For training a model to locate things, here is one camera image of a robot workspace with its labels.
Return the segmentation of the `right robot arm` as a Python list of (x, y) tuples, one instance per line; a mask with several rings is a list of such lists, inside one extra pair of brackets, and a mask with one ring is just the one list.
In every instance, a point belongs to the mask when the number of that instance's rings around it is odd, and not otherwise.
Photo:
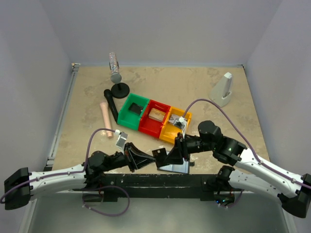
[(190, 155), (211, 151), (224, 164), (218, 176), (222, 183), (236, 189), (272, 197), (289, 214), (305, 218), (311, 203), (311, 176), (287, 171), (258, 156), (251, 146), (224, 136), (212, 121), (198, 125), (199, 136), (178, 133), (163, 165), (179, 165)]

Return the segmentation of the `black leather card holder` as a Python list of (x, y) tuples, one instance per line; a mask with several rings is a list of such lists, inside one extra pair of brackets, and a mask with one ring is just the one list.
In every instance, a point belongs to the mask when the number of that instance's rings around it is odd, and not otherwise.
[(195, 166), (195, 162), (183, 160), (183, 164), (181, 164), (181, 165), (161, 166), (161, 167), (157, 168), (157, 170), (173, 172), (173, 173), (189, 174), (190, 173), (190, 167), (192, 167), (192, 166)]

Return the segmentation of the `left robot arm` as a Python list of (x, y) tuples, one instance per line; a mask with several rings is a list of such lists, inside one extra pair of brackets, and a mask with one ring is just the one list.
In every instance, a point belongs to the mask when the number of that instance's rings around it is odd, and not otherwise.
[(4, 181), (0, 202), (6, 210), (14, 210), (45, 194), (95, 188), (107, 171), (126, 166), (134, 172), (154, 162), (154, 157), (138, 150), (133, 143), (126, 143), (124, 152), (107, 155), (98, 150), (82, 164), (61, 170), (29, 172), (24, 167)]

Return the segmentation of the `black VIP card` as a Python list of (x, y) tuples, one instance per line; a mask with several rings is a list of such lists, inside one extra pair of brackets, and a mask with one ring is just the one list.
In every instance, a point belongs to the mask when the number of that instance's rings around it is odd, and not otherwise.
[(166, 161), (168, 154), (165, 148), (153, 150), (152, 154), (155, 158), (155, 164), (157, 168), (169, 165), (169, 163)]

